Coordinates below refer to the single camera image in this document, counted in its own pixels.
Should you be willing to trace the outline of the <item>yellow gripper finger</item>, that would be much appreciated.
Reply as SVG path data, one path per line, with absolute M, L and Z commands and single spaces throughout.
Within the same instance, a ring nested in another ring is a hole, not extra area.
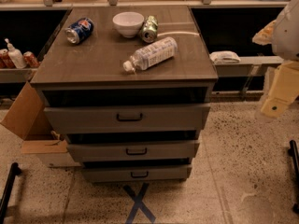
M 262 46 L 271 44 L 275 24 L 276 21 L 269 22 L 263 29 L 254 35 L 252 42 Z
M 284 61 L 271 70 L 269 90 L 261 105 L 261 113 L 271 119 L 282 115 L 299 96 L 299 62 Z

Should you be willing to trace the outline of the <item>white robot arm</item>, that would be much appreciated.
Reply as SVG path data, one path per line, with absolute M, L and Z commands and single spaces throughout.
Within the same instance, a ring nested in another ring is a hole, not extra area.
M 283 59 L 274 70 L 260 108 L 263 116 L 275 119 L 299 96 L 299 0 L 291 0 L 252 41 L 259 45 L 270 44 L 272 52 Z

